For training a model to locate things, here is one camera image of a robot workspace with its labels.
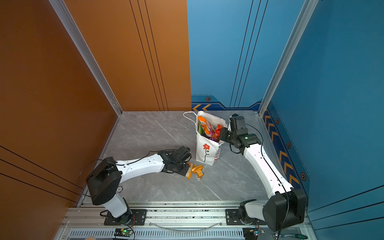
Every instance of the orange wall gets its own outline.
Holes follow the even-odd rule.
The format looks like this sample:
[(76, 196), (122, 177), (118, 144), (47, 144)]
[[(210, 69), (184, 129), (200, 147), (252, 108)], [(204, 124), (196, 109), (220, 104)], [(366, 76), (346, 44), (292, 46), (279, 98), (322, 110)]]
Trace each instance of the orange wall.
[(190, 110), (186, 0), (65, 0), (124, 111)]
[(50, 240), (117, 116), (48, 0), (2, 1), (0, 21), (0, 146), (63, 178), (0, 148), (0, 238)]

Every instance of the robotic arm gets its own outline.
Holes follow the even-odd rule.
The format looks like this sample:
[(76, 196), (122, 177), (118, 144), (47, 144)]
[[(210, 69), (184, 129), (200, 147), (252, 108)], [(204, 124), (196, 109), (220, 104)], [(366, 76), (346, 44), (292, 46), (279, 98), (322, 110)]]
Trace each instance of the robotic arm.
[[(265, 221), (269, 228), (278, 231), (304, 221), (306, 195), (302, 189), (293, 189), (268, 158), (255, 134), (248, 134), (244, 117), (230, 118), (230, 128), (223, 128), (220, 139), (234, 145), (251, 163), (268, 194), (268, 201), (247, 201), (240, 206), (242, 221)], [(115, 161), (107, 157), (86, 178), (94, 205), (104, 206), (120, 223), (127, 223), (132, 215), (125, 200), (116, 194), (120, 183), (151, 172), (177, 173), (185, 176), (190, 149), (165, 150), (152, 156), (129, 161)]]

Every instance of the blue wall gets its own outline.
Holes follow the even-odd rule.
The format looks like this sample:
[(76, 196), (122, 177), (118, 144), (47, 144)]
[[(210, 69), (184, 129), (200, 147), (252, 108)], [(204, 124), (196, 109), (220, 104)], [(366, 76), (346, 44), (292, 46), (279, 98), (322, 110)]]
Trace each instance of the blue wall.
[[(384, 2), (320, 0), (272, 98), (310, 179), (319, 240), (383, 223), (383, 69)], [(364, 239), (383, 239), (372, 231)]]
[(260, 101), (303, 2), (188, 0), (192, 95), (226, 108)]

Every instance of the white rope handle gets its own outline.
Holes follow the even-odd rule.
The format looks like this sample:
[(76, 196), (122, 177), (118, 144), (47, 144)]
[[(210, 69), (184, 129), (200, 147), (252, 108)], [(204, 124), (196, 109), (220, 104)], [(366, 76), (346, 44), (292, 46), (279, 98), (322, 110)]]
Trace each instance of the white rope handle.
[[(193, 113), (193, 114), (195, 114), (195, 116), (197, 117), (197, 114), (196, 114), (195, 112), (193, 112), (193, 111), (185, 112), (185, 113)], [(191, 121), (196, 125), (196, 120), (192, 120), (192, 119), (188, 118), (186, 115), (184, 115), (185, 113), (183, 113), (183, 116), (184, 116), (186, 119), (191, 120)]]

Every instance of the marble surface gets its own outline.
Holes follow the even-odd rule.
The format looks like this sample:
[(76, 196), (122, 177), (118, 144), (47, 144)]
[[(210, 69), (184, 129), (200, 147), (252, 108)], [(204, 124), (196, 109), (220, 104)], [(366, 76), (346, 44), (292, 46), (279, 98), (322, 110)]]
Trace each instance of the marble surface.
[[(207, 112), (225, 119), (227, 123), (229, 117), (237, 113), (257, 129), (263, 127), (253, 111)], [(196, 174), (190, 180), (178, 174), (146, 174), (122, 183), (123, 191), (120, 195), (127, 202), (267, 200), (265, 188), (251, 164), (241, 154), (232, 153), (228, 143), (223, 145), (220, 157), (213, 166), (195, 160), (195, 125), (182, 114), (183, 111), (123, 112), (104, 158), (113, 156), (115, 160), (136, 159), (144, 157), (149, 150), (186, 146), (191, 148), (191, 162), (204, 167), (202, 179), (199, 180)], [(248, 130), (260, 135), (252, 128)], [(272, 151), (267, 147), (265, 149), (268, 154)], [(90, 198), (87, 197), (84, 203), (91, 203)]]

